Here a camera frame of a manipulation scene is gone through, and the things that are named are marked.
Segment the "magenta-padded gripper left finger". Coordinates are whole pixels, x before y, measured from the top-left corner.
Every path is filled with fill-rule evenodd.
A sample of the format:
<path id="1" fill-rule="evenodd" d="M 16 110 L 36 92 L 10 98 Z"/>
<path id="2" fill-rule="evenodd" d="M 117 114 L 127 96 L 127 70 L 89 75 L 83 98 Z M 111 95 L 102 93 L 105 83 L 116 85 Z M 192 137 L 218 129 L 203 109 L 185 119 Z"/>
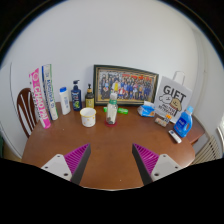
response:
<path id="1" fill-rule="evenodd" d="M 42 169 L 79 185 L 91 154 L 91 146 L 85 144 L 66 155 L 56 154 Z"/>

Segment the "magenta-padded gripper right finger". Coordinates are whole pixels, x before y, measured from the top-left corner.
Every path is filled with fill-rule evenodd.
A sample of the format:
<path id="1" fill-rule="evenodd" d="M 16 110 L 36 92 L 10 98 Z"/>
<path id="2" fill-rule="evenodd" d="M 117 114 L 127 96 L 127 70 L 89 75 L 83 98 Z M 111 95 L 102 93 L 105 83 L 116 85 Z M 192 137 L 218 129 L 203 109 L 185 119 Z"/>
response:
<path id="1" fill-rule="evenodd" d="M 132 144 L 132 154 L 144 185 L 182 169 L 182 167 L 167 154 L 158 155 L 136 143 Z"/>

